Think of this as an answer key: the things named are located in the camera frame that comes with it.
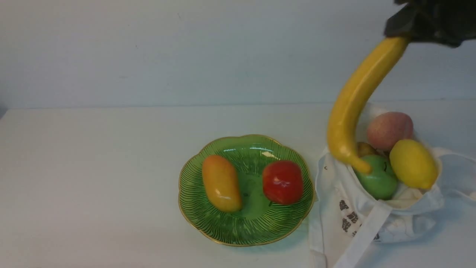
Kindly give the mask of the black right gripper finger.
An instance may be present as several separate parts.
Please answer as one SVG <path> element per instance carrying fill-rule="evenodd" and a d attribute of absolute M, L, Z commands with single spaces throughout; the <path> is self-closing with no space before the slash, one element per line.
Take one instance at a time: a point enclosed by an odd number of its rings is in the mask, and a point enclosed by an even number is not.
<path fill-rule="evenodd" d="M 386 21 L 387 38 L 403 36 L 410 42 L 451 48 L 476 38 L 474 0 L 395 0 L 394 4 L 403 7 Z"/>

